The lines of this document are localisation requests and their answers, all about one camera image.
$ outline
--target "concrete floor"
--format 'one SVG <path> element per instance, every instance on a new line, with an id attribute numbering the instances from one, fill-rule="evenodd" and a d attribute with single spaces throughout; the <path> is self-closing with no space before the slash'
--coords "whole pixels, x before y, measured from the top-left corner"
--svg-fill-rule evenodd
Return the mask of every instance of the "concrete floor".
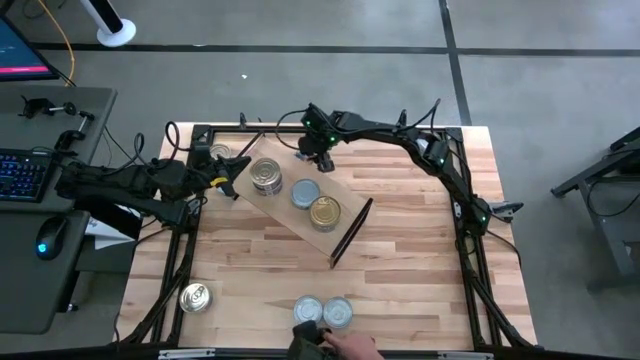
<path id="1" fill-rule="evenodd" d="M 112 2 L 138 25 L 136 44 L 450 45 L 438 0 Z M 26 20 L 20 7 L 18 1 L 9 15 L 30 40 L 60 42 L 47 18 Z M 448 8 L 458 47 L 640 49 L 638 2 L 449 0 Z M 78 2 L 54 13 L 72 42 L 96 42 L 95 26 Z M 44 54 L 67 71 L 65 51 Z M 147 156 L 157 154 L 160 126 L 168 120 L 236 121 L 243 111 L 273 121 L 313 101 L 327 110 L 395 121 L 400 109 L 416 118 L 441 97 L 437 123 L 470 120 L 490 127 L 507 199 L 526 204 L 513 229 L 539 343 L 637 358 L 640 290 L 586 291 L 587 281 L 612 272 L 612 260 L 577 194 L 558 200 L 549 189 L 638 126 L 640 57 L 576 55 L 460 56 L 461 88 L 452 80 L 456 69 L 448 55 L 295 53 L 295 48 L 288 53 L 78 51 L 75 81 L 119 91 L 109 127 L 128 149 L 135 132 L 145 133 Z M 467 105 L 457 102 L 461 91 Z M 465 106 L 470 119 L 459 115 Z M 106 158 L 102 151 L 96 161 Z M 114 151 L 114 163 L 123 160 Z M 78 290 L 86 298 L 80 312 L 58 316 L 43 336 L 0 336 L 0 351 L 107 343 L 125 281 L 94 277 L 93 286 Z"/>

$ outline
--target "tin can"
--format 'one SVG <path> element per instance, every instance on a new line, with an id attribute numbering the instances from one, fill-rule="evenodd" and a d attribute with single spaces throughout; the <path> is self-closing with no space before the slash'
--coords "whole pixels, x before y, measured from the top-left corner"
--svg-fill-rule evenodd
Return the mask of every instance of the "tin can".
<path id="1" fill-rule="evenodd" d="M 320 196 L 311 204 L 309 216 L 316 230 L 333 231 L 340 221 L 340 204 L 330 196 Z"/>
<path id="2" fill-rule="evenodd" d="M 293 306 L 293 319 L 296 324 L 309 320 L 320 323 L 322 320 L 322 302 L 311 295 L 300 297 Z"/>
<path id="3" fill-rule="evenodd" d="M 200 283 L 193 283 L 182 290 L 179 301 L 184 312 L 195 313 L 206 310 L 212 300 L 209 288 Z"/>
<path id="4" fill-rule="evenodd" d="M 327 301 L 322 316 L 327 325 L 339 329 L 349 325 L 353 318 L 353 309 L 349 300 L 338 296 Z"/>
<path id="5" fill-rule="evenodd" d="M 225 144 L 213 144 L 211 148 L 209 148 L 209 153 L 214 159 L 217 159 L 218 155 L 228 159 L 231 157 L 231 148 Z"/>
<path id="6" fill-rule="evenodd" d="M 261 158 L 251 166 L 253 186 L 264 196 L 276 195 L 282 190 L 280 165 L 273 159 Z"/>
<path id="7" fill-rule="evenodd" d="M 298 180 L 291 188 L 291 202 L 301 210 L 309 209 L 318 196 L 320 196 L 320 187 L 310 179 Z"/>

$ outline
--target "human hand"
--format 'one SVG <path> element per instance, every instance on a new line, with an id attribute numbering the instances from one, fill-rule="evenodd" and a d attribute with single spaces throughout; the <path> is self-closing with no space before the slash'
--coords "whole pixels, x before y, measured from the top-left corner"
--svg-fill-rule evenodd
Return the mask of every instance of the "human hand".
<path id="1" fill-rule="evenodd" d="M 326 332 L 324 339 L 346 360 L 384 360 L 376 349 L 376 343 L 371 336 L 351 334 L 339 338 Z"/>

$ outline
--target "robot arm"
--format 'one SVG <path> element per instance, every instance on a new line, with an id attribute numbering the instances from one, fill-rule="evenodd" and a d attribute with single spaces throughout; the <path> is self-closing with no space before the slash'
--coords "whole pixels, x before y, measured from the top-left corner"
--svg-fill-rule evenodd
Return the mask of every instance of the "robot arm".
<path id="1" fill-rule="evenodd" d="M 180 226 L 194 211 L 193 203 L 185 199 L 212 187 L 235 196 L 233 180 L 251 162 L 248 156 L 213 159 L 208 146 L 192 152 L 194 160 L 189 166 L 172 159 L 157 160 L 154 166 L 118 169 L 73 162 L 64 166 L 56 191 L 61 197 L 77 200 L 76 204 L 89 204 L 89 211 L 96 209 L 96 203 L 116 204 L 154 215 L 165 225 Z M 103 221 L 98 214 L 92 215 Z"/>
<path id="2" fill-rule="evenodd" d="M 318 164 L 320 171 L 334 170 L 329 150 L 340 141 L 349 143 L 368 139 L 398 145 L 407 151 L 419 168 L 442 182 L 460 206 L 461 218 L 470 234 L 485 234 L 491 215 L 490 206 L 472 193 L 470 184 L 455 169 L 452 159 L 455 155 L 452 155 L 447 141 L 407 126 L 402 117 L 396 125 L 382 124 L 350 112 L 334 111 L 327 115 L 313 104 L 309 104 L 301 121 L 307 131 L 298 141 L 298 147 L 303 155 Z"/>

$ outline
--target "blue backlit keyboard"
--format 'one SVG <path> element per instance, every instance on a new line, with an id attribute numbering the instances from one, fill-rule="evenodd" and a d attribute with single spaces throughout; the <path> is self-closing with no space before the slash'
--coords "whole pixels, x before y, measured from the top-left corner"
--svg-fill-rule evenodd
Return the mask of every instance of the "blue backlit keyboard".
<path id="1" fill-rule="evenodd" d="M 40 202 L 53 168 L 48 152 L 0 149 L 0 201 Z"/>

